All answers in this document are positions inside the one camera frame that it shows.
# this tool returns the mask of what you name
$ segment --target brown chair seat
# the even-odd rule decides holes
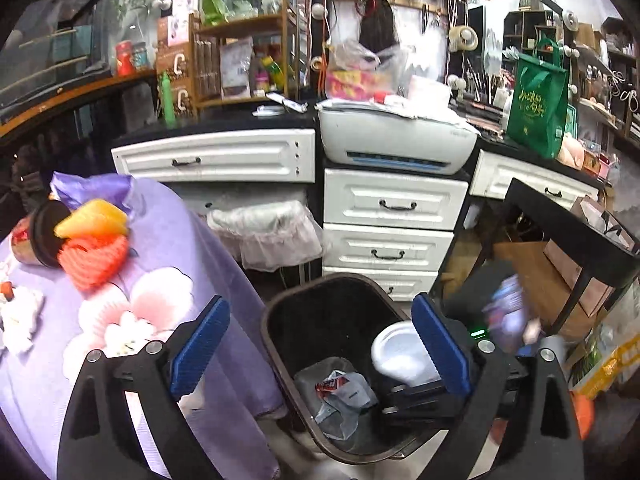
[[[543,326],[550,326],[560,314],[571,289],[543,253],[546,242],[494,244],[496,260],[509,260],[520,277],[520,283],[534,313]],[[559,334],[568,342],[583,339],[596,322],[577,304]]]

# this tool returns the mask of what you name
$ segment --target black trash can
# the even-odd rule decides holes
[[[345,441],[324,436],[294,382],[305,368],[329,357],[347,359],[378,396],[398,382],[379,374],[371,345],[387,326],[408,317],[377,283],[357,274],[332,274],[276,296],[262,318],[262,338],[289,407],[300,417],[318,447],[333,459],[352,465],[400,460],[436,432],[384,423],[382,403],[360,415],[356,433]]]

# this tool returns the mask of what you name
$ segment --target drawer knob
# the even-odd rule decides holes
[[[562,198],[562,191],[558,191],[557,193],[554,193],[552,191],[549,191],[548,187],[545,187],[545,193],[551,196],[555,196],[556,198]]]
[[[182,166],[190,166],[191,164],[200,164],[201,162],[202,160],[200,159],[199,156],[197,156],[191,162],[178,162],[177,160],[174,159],[171,161],[171,165],[174,168],[181,168]]]
[[[380,201],[380,207],[383,207],[385,209],[389,209],[391,211],[413,211],[415,208],[418,207],[418,205],[415,202],[411,202],[411,205],[409,207],[390,206],[390,205],[386,204],[386,200],[381,200]]]
[[[404,251],[400,251],[398,256],[378,256],[378,251],[372,249],[371,254],[374,258],[377,258],[379,260],[386,260],[388,262],[394,262],[396,260],[402,260],[404,258]]]

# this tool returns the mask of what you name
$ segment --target purple package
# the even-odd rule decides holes
[[[78,209],[89,200],[101,198],[129,214],[133,208],[130,200],[133,182],[132,176],[116,173],[83,178],[54,171],[51,192],[71,210]]]

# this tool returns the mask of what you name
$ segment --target green bag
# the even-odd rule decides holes
[[[553,63],[539,60],[538,48],[553,47]],[[538,42],[533,56],[520,54],[507,135],[545,158],[556,158],[566,126],[569,72],[562,68],[558,44]]]

